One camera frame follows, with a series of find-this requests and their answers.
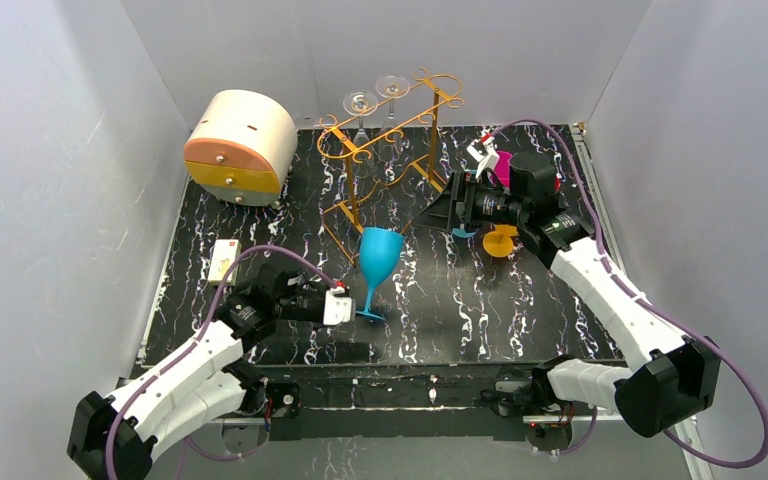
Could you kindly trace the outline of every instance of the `small white box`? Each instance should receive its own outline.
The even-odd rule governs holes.
[[[241,247],[239,240],[217,240],[213,246],[213,253],[210,255],[210,270],[207,273],[207,284],[214,287],[219,285],[222,277],[234,262],[234,259],[240,255]],[[228,276],[228,285],[237,284],[237,271],[234,269]]]

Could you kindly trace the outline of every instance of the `yellow drawer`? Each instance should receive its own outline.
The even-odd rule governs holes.
[[[273,171],[244,170],[198,162],[185,163],[190,176],[199,185],[232,187],[252,192],[281,193],[281,184],[278,183],[278,176]]]

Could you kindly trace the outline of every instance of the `metal rack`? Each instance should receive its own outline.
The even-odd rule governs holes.
[[[412,93],[415,93],[415,91],[417,90],[421,90],[422,89],[421,87],[428,87],[428,89],[434,94],[434,101],[432,102],[431,107],[417,115],[414,115],[406,119],[404,122],[397,125],[396,127],[393,127],[391,130],[387,132],[379,133],[376,137],[372,138],[369,142],[367,142],[364,145],[355,145],[354,143],[352,143],[352,140],[341,130],[341,128],[343,128],[345,125],[356,120],[359,115],[350,116],[349,118],[343,120],[342,122],[338,122],[337,117],[330,114],[328,115],[329,120],[323,120],[323,119],[319,120],[320,125],[323,126],[323,132],[319,136],[319,139],[316,141],[316,148],[317,150],[319,150],[319,153],[323,157],[329,160],[342,160],[344,162],[346,176],[347,176],[347,184],[349,185],[348,201],[341,200],[335,203],[334,205],[332,205],[331,207],[328,207],[327,209],[325,209],[322,215],[322,225],[325,227],[325,230],[328,232],[328,234],[331,235],[331,238],[334,239],[334,242],[337,243],[337,246],[340,247],[340,251],[343,252],[343,255],[345,255],[346,258],[349,259],[352,265],[355,265],[355,259],[357,257],[357,253],[350,252],[349,249],[346,247],[345,243],[341,241],[340,238],[338,238],[337,235],[334,233],[334,230],[328,226],[328,219],[331,217],[332,213],[339,216],[342,212],[342,214],[349,219],[349,222],[358,231],[358,233],[363,234],[363,225],[361,225],[360,223],[360,217],[358,216],[358,209],[367,200],[369,200],[369,198],[372,196],[373,193],[375,193],[375,191],[379,186],[382,186],[383,188],[393,187],[399,184],[400,182],[402,182],[405,178],[407,178],[408,176],[407,174],[411,172],[419,173],[438,192],[442,192],[446,184],[446,179],[443,178],[443,176],[441,176],[435,170],[437,142],[439,140],[438,138],[439,134],[437,131],[437,120],[439,116],[438,113],[439,113],[440,107],[443,105],[452,109],[460,108],[461,106],[463,106],[464,100],[460,97],[462,86],[461,86],[460,80],[452,75],[448,75],[448,74],[431,75],[429,74],[428,70],[426,70],[425,68],[419,68],[419,71],[421,72],[420,75],[417,75],[416,72],[411,73],[411,77],[413,77],[413,80],[416,83],[410,86],[410,88],[408,89],[408,93],[407,95],[405,95],[405,97],[408,95],[411,95]],[[437,83],[434,82],[435,79],[439,79],[439,78],[448,78],[450,80],[453,80],[457,84],[457,91],[455,93],[449,93],[445,91]],[[387,103],[392,101],[394,100],[388,98],[386,100],[379,102],[378,105],[379,106],[386,105]],[[422,155],[419,158],[415,158],[411,160],[405,166],[402,173],[399,174],[399,176],[397,176],[396,179],[393,180],[392,182],[383,183],[383,182],[376,181],[375,184],[372,186],[372,189],[370,189],[369,193],[367,193],[362,198],[358,199],[357,197],[359,195],[356,192],[355,177],[354,177],[354,174],[352,173],[352,164],[361,163],[361,160],[359,160],[358,157],[363,157],[364,155],[368,156],[369,158],[373,158],[372,147],[376,143],[378,143],[379,141],[386,141],[386,142],[393,143],[396,138],[404,136],[402,132],[402,128],[404,128],[405,126],[407,126],[412,122],[419,122],[420,125],[429,125],[431,127],[431,139],[430,139],[429,152],[425,155]],[[340,140],[340,143],[342,144],[342,148],[340,150],[339,155],[328,153],[325,150],[324,148],[325,139],[328,138],[329,135],[334,135]],[[402,227],[401,233],[404,233],[409,226],[410,226],[410,221],[408,221]]]

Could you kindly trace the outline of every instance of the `marble tabletop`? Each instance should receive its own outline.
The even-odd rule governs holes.
[[[572,147],[566,126],[557,127]],[[487,127],[440,129],[438,171],[474,168],[469,141]],[[299,132],[296,157],[280,208],[243,207],[222,202],[192,181],[187,185],[168,262],[155,301],[145,346],[144,366],[155,365],[181,345],[207,313],[213,289],[207,287],[208,259],[216,239],[243,245],[273,243],[304,255],[341,279],[361,303],[366,286],[360,271],[322,228],[323,210],[346,198],[340,162],[324,159],[316,148],[320,131]],[[339,149],[335,139],[327,148]],[[377,162],[372,178],[393,178],[410,159],[428,152],[429,130],[408,129],[398,158]],[[570,166],[555,141],[539,127],[516,127],[497,136],[497,149],[544,152],[554,159],[561,194],[570,210],[588,218]],[[378,189],[360,209],[366,226],[401,228],[434,197],[417,173],[391,189]],[[368,192],[372,178],[359,182]],[[324,221],[355,250],[360,236],[341,215]],[[337,328],[313,329],[280,322],[274,335],[247,353],[261,365],[413,364],[530,362],[570,353],[581,358],[614,359],[621,353],[581,299],[521,245],[508,258],[492,258],[471,239],[413,228],[406,233],[401,260],[390,281],[377,291],[373,310],[386,321],[358,317]],[[267,261],[247,260],[249,275]]]

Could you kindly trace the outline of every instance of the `pink cup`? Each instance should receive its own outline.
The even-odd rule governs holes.
[[[493,171],[496,172],[496,176],[499,177],[499,181],[502,185],[511,187],[511,157],[513,154],[510,152],[503,152],[499,150],[496,152],[499,154],[499,161],[496,163],[496,168]]]

